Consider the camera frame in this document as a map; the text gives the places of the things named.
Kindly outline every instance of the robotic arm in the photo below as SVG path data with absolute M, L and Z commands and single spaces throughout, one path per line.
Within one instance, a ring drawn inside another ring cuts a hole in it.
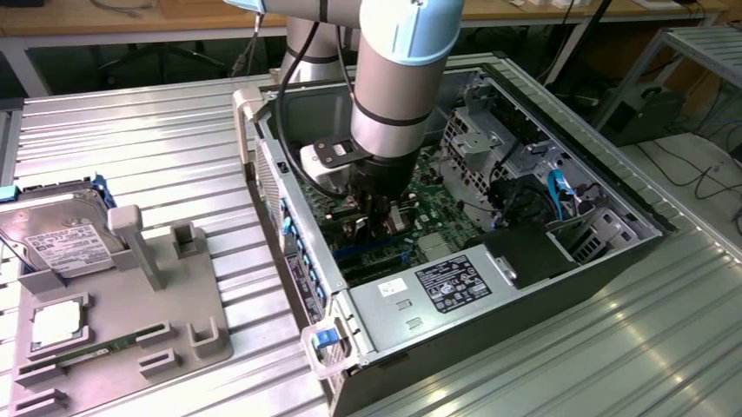
M 411 181 L 464 0 L 225 1 L 288 16 L 288 63 L 296 58 L 331 63 L 337 57 L 331 25 L 360 28 L 349 139 L 359 158 L 351 162 L 348 188 L 356 202 L 369 202 L 369 217 L 385 217 Z M 301 48 L 315 22 L 321 23 Z M 287 61 L 281 76 L 293 81 Z M 320 157 L 336 168 L 328 159 Z

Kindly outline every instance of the hard drive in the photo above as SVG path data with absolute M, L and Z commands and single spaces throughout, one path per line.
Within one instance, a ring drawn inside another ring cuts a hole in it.
M 52 269 L 62 278 L 113 266 L 124 242 L 106 227 L 115 207 L 105 181 L 0 189 L 0 239 L 30 272 Z

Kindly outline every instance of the hard drive label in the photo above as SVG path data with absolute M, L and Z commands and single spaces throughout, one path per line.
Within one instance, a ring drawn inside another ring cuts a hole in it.
M 491 294 L 465 255 L 421 269 L 415 275 L 440 313 L 448 313 Z
M 110 261 L 110 254 L 92 224 L 25 238 L 54 272 L 66 272 Z

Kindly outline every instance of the white label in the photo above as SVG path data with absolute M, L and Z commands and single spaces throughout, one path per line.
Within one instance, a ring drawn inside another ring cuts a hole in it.
M 72 300 L 44 307 L 33 315 L 32 340 L 41 347 L 68 341 L 80 330 L 80 304 Z
M 66 272 L 110 261 L 110 254 L 92 224 L 65 228 L 25 241 L 54 272 Z
M 405 289 L 407 284 L 404 284 L 404 280 L 401 278 L 396 278 L 395 280 L 379 284 L 379 291 L 381 291 L 383 297 L 388 297 L 392 294 L 400 293 Z

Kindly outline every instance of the motherboard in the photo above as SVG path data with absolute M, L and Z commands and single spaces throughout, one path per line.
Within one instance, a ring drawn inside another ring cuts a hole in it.
M 400 205 L 400 211 L 411 215 L 413 222 L 397 235 L 364 247 L 343 245 L 340 238 L 341 226 L 363 217 L 356 203 L 332 200 L 301 184 L 313 218 L 343 277 L 351 285 L 372 281 L 457 252 L 481 232 L 459 209 L 461 203 L 443 185 L 440 166 L 444 163 L 445 158 L 432 148 L 423 149 L 405 201 Z

